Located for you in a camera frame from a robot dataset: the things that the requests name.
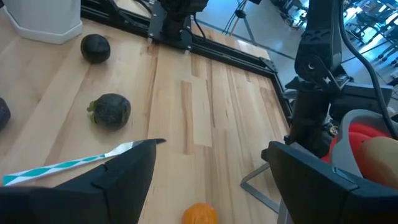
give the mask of metal stand leg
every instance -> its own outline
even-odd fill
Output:
[[[264,172],[268,168],[269,168],[269,163],[266,163],[266,164],[260,166],[260,168],[251,172],[249,175],[245,176],[241,181],[241,187],[245,191],[247,191],[249,194],[253,195],[253,197],[257,198],[264,205],[267,205],[274,212],[279,213],[279,205],[277,203],[273,202],[269,197],[263,195],[260,191],[258,191],[253,186],[248,184],[249,180],[251,180],[253,177],[259,175],[260,173]]]

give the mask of wood grain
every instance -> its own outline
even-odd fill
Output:
[[[117,3],[147,15],[130,0]],[[0,13],[0,97],[12,119],[0,133],[0,175],[108,152],[126,141],[166,138],[139,223],[180,223],[185,209],[208,202],[220,223],[276,223],[276,214],[240,188],[264,162],[260,151],[287,133],[269,79],[146,39],[83,21],[83,35],[63,45],[20,38]],[[209,39],[250,54],[265,50],[206,29]],[[98,33],[110,59],[89,65],[80,40]],[[119,131],[92,124],[86,107],[119,93],[132,116]],[[53,187],[99,163],[24,185]],[[279,201],[271,173],[253,180]]]

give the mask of wooden table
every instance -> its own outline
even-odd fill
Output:
[[[147,15],[130,0],[120,7]],[[260,151],[281,141],[287,125],[269,79],[84,20],[83,35],[63,45],[20,38],[0,13],[0,97],[12,119],[0,133],[0,175],[108,152],[126,141],[166,138],[140,223],[180,223],[183,211],[211,203],[220,223],[275,223],[277,215],[240,188],[264,162]],[[267,52],[205,29],[208,38],[251,54]],[[108,38],[106,63],[81,56],[87,34]],[[128,124],[107,132],[86,107],[104,93],[132,104]],[[24,185],[56,186],[99,163]],[[275,201],[271,173],[253,183]]]

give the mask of gray floor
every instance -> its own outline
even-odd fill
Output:
[[[205,10],[197,14],[197,18],[202,24],[222,31],[237,6],[237,0],[210,0]],[[239,20],[234,36],[267,49],[271,60],[277,66],[279,78],[285,85],[296,76],[294,58],[303,29],[294,29],[288,26],[270,0],[262,0],[260,5],[248,2],[245,11],[247,16],[245,19]],[[355,21],[355,18],[351,19],[349,15],[346,20],[346,22],[352,22]],[[357,41],[353,43],[361,53],[365,52],[363,55],[378,72],[380,84],[384,85],[392,80],[391,74],[397,70],[390,65],[390,62],[398,57],[398,54],[390,56],[386,62],[377,59],[377,56],[390,43],[386,43],[381,35],[364,46],[360,46]],[[368,71],[358,59],[354,58],[344,44],[342,44],[342,57],[344,61],[342,66],[349,75],[354,77],[356,82],[371,83]],[[398,99],[396,91],[398,91],[398,87],[394,90],[393,96]],[[391,100],[389,106],[398,111],[398,100],[395,99]]]

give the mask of teal striped toothbrush handle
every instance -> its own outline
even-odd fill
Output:
[[[105,154],[90,156],[82,159],[61,162],[58,164],[38,167],[31,170],[16,172],[14,174],[5,175],[2,179],[2,183],[4,186],[10,186],[28,180],[34,180],[48,175],[56,174],[58,172],[63,172],[65,170],[72,169],[102,159],[105,159]]]

